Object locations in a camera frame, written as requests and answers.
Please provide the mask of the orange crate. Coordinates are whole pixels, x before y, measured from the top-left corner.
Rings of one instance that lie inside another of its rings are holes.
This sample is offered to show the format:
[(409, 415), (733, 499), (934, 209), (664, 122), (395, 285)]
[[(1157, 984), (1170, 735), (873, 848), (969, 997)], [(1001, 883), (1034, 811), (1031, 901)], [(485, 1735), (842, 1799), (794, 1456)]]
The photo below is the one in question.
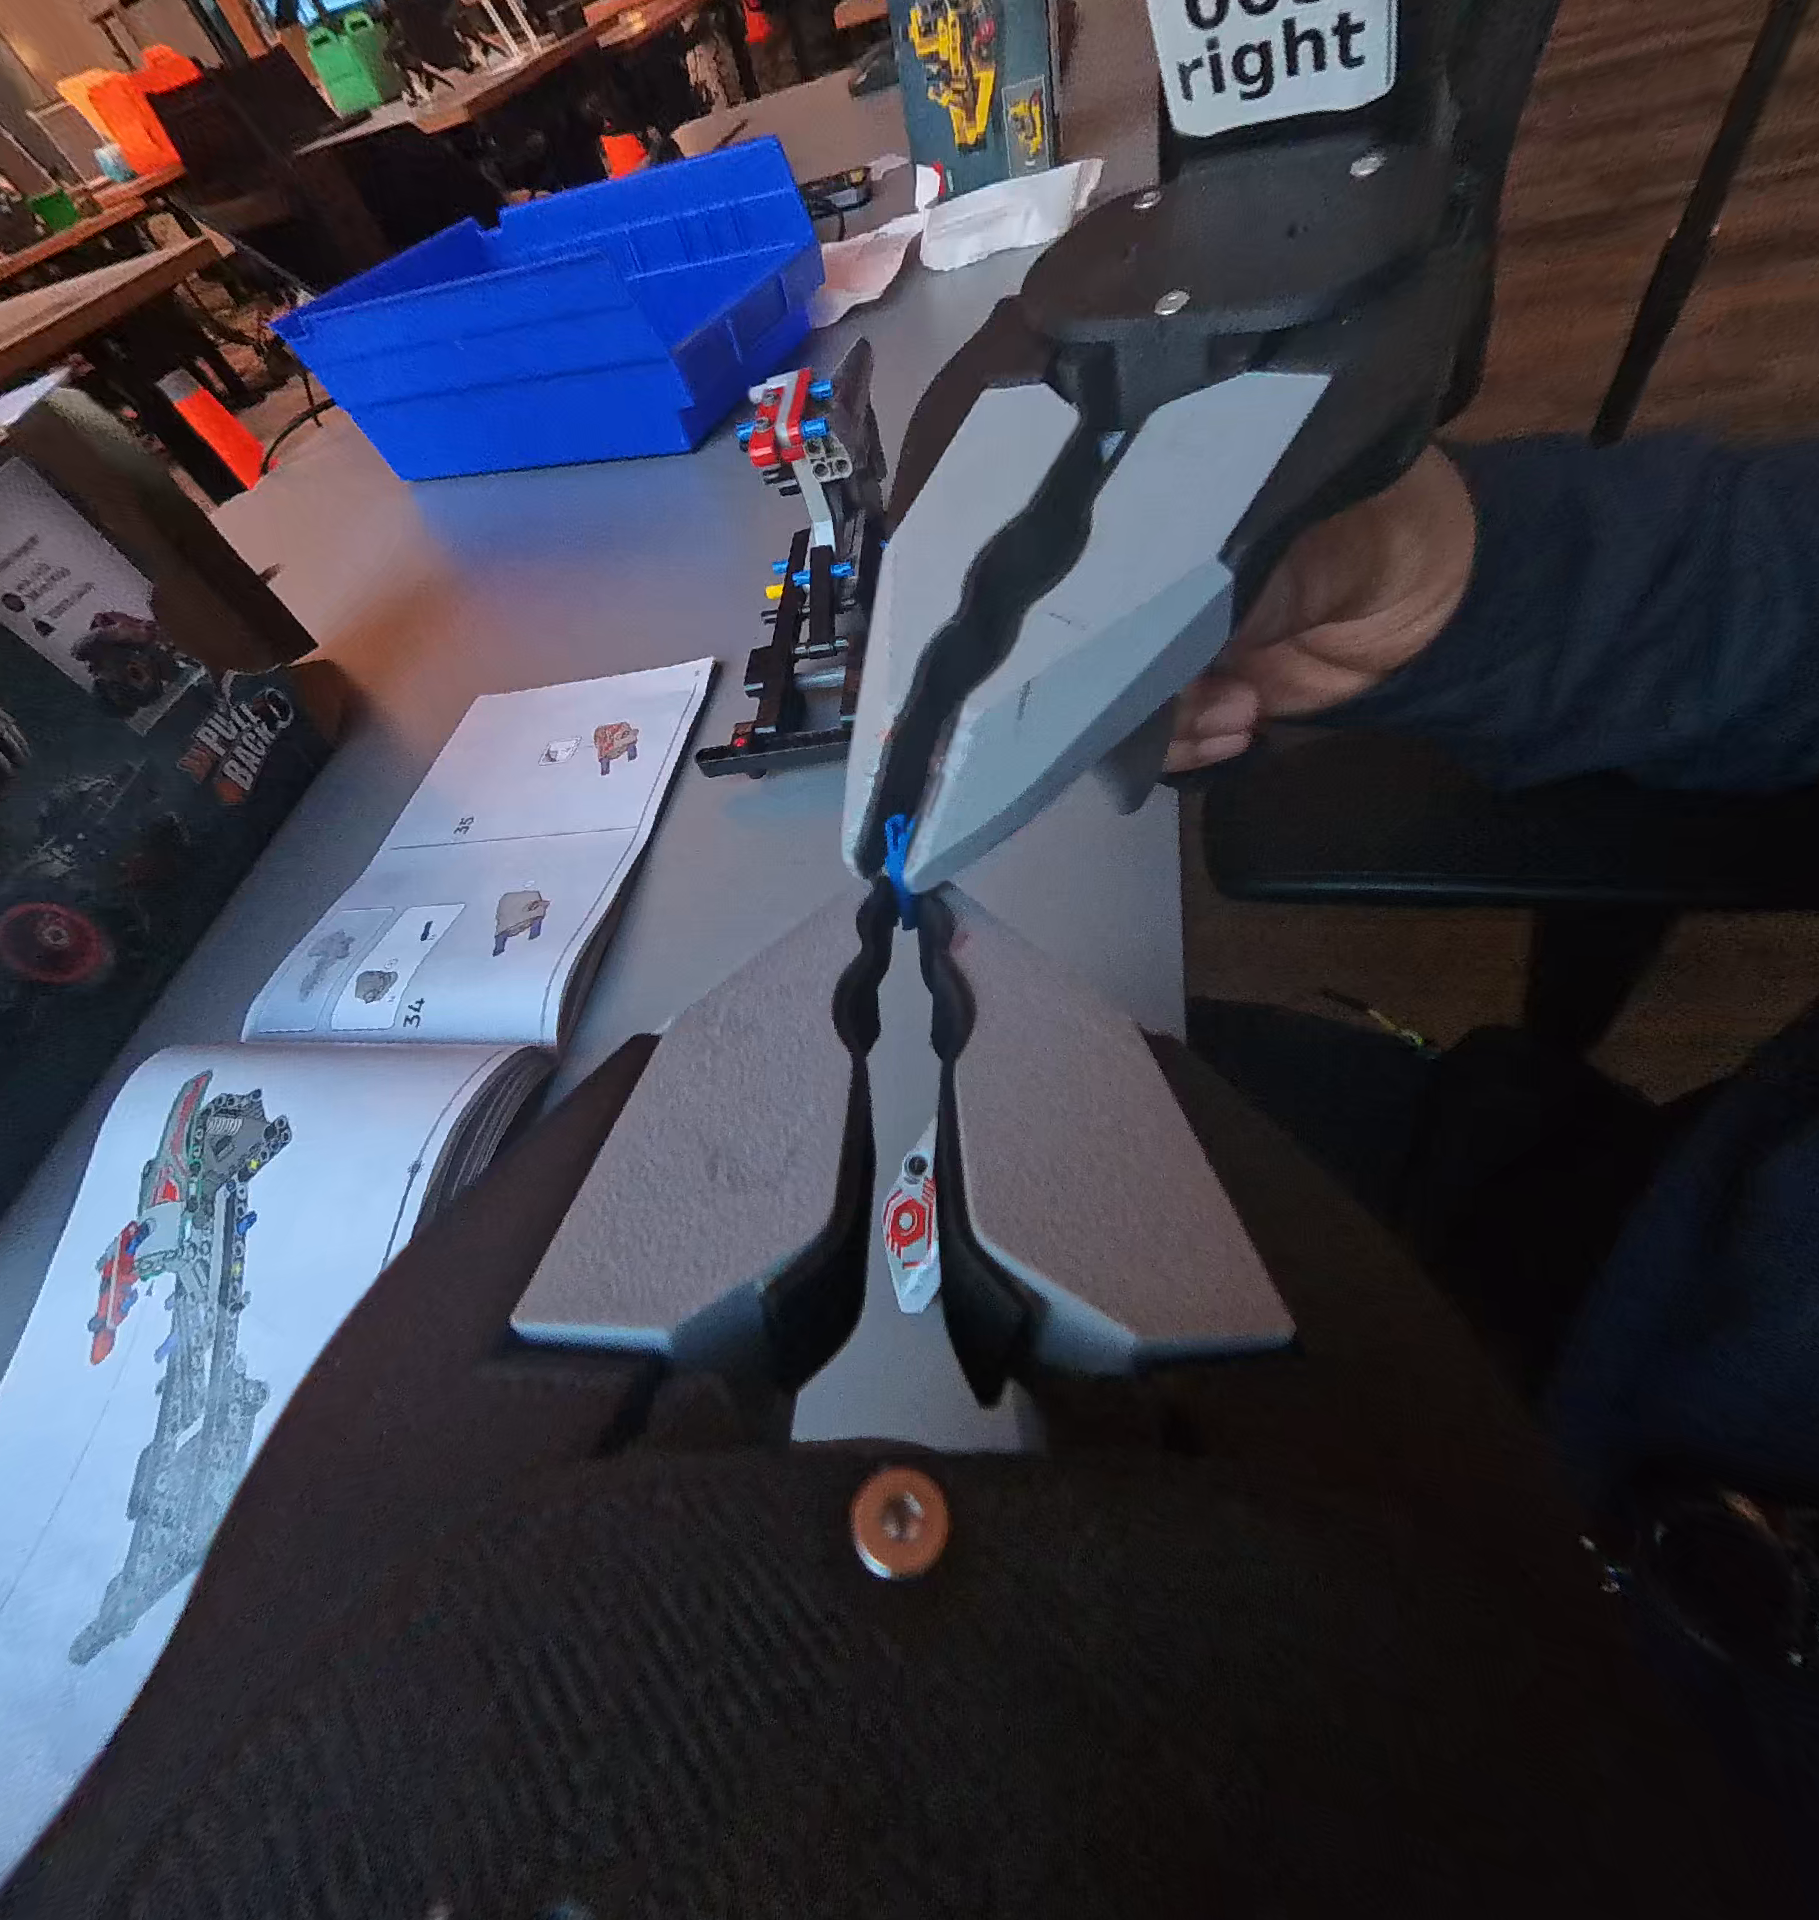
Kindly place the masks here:
[(137, 176), (180, 165), (154, 101), (203, 79), (201, 64), (167, 43), (140, 50), (135, 68), (90, 67), (61, 78), (57, 91), (113, 146)]

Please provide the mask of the partly built lego model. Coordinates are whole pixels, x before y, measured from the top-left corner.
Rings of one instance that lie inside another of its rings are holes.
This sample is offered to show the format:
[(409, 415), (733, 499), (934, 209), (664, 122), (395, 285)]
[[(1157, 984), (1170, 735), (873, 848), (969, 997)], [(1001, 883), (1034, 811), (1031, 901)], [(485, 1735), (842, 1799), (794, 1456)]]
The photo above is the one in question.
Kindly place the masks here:
[(761, 780), (849, 755), (888, 532), (872, 342), (855, 338), (832, 368), (761, 382), (736, 442), (761, 486), (794, 502), (803, 521), (766, 588), (766, 637), (745, 671), (753, 713), (695, 755), (708, 780)]

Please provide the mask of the black office chair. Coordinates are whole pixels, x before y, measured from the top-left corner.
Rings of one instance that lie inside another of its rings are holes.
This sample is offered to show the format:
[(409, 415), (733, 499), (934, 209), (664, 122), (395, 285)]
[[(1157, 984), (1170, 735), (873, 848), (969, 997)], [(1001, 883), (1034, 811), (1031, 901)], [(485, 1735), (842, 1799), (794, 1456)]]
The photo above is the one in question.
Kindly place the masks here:
[(1200, 791), (1225, 898), (1527, 912), (1521, 1021), (1566, 1053), (1605, 1039), (1679, 920), (1819, 914), (1819, 786), (1495, 787), (1425, 741), (1298, 731)]

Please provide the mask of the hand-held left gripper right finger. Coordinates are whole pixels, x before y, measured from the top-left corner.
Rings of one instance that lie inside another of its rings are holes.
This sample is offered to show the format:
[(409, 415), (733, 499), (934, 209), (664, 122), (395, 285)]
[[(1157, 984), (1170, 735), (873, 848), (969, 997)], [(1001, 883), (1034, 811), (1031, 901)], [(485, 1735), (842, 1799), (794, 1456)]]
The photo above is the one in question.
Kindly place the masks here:
[(1296, 1318), (1142, 1026), (957, 887), (920, 898), (939, 1306), (972, 1396), (1266, 1356)]

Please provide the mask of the dark lego set box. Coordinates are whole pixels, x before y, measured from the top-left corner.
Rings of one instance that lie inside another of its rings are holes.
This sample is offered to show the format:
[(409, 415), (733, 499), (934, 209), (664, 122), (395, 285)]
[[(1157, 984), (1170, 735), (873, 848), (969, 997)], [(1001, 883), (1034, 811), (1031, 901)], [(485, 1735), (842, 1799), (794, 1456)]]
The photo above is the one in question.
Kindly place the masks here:
[(314, 647), (121, 418), (0, 396), (0, 1220), (324, 767)]

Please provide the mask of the yellow printed lego box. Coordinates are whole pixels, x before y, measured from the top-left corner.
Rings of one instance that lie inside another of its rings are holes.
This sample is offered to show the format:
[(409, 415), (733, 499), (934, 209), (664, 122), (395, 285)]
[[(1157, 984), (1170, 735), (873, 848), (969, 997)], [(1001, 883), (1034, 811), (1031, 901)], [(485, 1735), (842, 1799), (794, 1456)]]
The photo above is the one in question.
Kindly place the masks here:
[(893, 1), (903, 124), (936, 200), (1051, 172), (1058, 129), (1055, 1)]

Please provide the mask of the crumpled white plastic bag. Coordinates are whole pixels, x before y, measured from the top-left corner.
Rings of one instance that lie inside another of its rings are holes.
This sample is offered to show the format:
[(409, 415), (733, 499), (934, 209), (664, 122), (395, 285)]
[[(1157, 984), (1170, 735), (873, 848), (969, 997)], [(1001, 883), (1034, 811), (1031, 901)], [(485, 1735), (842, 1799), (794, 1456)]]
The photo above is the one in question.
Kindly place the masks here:
[(925, 213), (909, 212), (852, 239), (823, 243), (823, 281), (808, 300), (811, 329), (835, 327), (857, 306), (880, 300), (925, 227)]
[(1104, 162), (1086, 157), (934, 200), (920, 213), (920, 261), (954, 272), (998, 254), (1047, 246), (1089, 205)]

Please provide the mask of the wooden table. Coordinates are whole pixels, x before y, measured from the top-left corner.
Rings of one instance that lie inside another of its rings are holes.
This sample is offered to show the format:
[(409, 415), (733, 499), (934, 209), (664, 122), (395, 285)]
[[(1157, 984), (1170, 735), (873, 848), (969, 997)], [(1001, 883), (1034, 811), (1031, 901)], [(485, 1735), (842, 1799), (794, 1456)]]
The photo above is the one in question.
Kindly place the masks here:
[(0, 393), (121, 327), (183, 282), (224, 259), (201, 232), (140, 257), (0, 300)]

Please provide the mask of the small green crate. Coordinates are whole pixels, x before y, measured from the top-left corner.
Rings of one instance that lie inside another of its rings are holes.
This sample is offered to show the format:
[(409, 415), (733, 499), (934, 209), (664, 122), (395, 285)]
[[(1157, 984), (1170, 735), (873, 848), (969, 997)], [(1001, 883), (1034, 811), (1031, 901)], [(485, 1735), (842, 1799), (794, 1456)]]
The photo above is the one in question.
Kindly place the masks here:
[(321, 91), (339, 118), (375, 111), (402, 96), (388, 24), (364, 9), (323, 12), (304, 30)]

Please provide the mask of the orange object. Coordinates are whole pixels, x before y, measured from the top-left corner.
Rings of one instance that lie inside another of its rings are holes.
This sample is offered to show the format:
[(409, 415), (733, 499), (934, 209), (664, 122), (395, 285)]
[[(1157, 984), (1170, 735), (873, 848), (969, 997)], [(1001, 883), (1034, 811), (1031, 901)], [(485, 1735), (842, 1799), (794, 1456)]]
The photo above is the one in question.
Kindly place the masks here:
[(269, 467), (266, 446), (195, 371), (170, 371), (156, 384), (191, 440), (213, 461), (217, 481), (201, 481), (211, 499), (249, 492)]

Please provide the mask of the black badge reel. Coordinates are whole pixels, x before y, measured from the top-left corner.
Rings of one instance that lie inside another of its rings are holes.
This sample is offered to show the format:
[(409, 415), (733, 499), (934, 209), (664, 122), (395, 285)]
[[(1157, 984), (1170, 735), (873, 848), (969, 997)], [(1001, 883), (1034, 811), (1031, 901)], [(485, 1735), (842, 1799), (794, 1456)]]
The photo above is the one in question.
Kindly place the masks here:
[(1819, 1674), (1819, 1487), (1646, 1475), (1595, 1524), (1588, 1549), (1616, 1593), (1704, 1656), (1755, 1674)]

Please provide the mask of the person's right hand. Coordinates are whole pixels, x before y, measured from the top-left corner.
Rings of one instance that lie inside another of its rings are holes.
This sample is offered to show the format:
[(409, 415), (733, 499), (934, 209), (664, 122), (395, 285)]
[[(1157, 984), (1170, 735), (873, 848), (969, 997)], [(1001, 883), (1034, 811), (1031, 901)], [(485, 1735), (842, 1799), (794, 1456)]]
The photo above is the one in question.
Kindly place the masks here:
[(1315, 721), (1409, 666), (1459, 610), (1475, 557), (1470, 481), (1431, 445), (1389, 488), (1308, 528), (1176, 702), (1165, 780)]

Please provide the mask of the black stand leg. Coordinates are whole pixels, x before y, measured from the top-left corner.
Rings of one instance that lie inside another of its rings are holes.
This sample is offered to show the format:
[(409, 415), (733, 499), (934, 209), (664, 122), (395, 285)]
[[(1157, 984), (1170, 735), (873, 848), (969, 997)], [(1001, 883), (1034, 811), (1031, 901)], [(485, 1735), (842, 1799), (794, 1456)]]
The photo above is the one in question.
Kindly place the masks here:
[(1676, 224), (1647, 277), (1622, 353), (1590, 424), (1588, 445), (1617, 445), (1634, 421), (1647, 384), (1709, 264), (1725, 204), (1807, 16), (1809, 1), (1766, 3)]

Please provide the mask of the blue plastic bin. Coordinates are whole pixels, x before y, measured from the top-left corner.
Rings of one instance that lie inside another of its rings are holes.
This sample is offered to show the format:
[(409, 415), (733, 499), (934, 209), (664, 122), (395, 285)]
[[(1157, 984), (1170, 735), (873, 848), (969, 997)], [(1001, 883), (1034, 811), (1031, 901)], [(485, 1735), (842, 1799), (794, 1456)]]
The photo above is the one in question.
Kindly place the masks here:
[(695, 448), (797, 363), (823, 277), (761, 135), (464, 220), (272, 331), (419, 484)]

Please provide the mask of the open lego instruction booklet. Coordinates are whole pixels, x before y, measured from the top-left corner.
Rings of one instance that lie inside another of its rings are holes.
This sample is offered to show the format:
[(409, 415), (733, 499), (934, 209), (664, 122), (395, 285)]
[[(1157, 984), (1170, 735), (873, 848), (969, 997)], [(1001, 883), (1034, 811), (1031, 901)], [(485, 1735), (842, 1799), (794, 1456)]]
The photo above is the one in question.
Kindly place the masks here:
[(553, 1071), (714, 669), (477, 697), (240, 1039), (115, 1094), (0, 1372), (0, 1885), (297, 1380)]

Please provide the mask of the person's right forearm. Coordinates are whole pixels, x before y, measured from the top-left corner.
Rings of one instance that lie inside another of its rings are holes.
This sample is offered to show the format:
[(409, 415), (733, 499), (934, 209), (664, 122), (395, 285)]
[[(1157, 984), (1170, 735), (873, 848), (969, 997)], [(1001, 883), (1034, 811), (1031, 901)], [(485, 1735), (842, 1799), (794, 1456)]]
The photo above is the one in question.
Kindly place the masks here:
[(1450, 448), (1475, 511), (1436, 642), (1326, 716), (1498, 786), (1819, 786), (1819, 440)]

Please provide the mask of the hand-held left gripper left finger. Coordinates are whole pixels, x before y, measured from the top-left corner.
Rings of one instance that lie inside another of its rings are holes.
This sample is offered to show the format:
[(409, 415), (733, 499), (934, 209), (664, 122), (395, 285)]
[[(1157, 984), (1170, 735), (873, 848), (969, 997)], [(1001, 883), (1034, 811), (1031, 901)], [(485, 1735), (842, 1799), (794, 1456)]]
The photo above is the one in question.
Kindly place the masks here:
[(844, 889), (655, 1039), (511, 1311), (527, 1341), (800, 1388), (868, 1289), (870, 1053), (898, 938)]

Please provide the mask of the white red printed lego piece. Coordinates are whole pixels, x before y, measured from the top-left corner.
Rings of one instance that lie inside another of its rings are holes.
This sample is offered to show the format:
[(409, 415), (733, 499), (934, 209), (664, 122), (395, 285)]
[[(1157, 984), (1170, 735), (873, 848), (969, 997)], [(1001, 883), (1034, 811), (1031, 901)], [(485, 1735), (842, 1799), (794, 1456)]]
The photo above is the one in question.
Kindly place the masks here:
[(882, 1248), (903, 1313), (931, 1308), (943, 1285), (936, 1145), (933, 1119), (901, 1157), (880, 1210)]

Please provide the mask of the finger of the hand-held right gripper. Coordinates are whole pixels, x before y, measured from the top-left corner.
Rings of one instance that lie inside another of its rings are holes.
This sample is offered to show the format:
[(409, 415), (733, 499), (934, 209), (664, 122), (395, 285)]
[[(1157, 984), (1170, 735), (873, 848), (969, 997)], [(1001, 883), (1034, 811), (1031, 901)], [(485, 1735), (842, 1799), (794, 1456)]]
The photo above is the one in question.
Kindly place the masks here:
[(992, 677), (1089, 529), (1089, 424), (1041, 382), (981, 392), (882, 556), (849, 747), (844, 860), (864, 881), (888, 819), (906, 881), (956, 875), (1008, 815), (1036, 745), (1008, 755)]
[(1120, 808), (1142, 802), (1161, 752), (1139, 740), (1165, 740), (1220, 646), (1224, 546), (1326, 388), (1243, 371), (1158, 407), (1104, 467), (1081, 550), (957, 706), (903, 855), (911, 890), (961, 875), (1101, 762)]

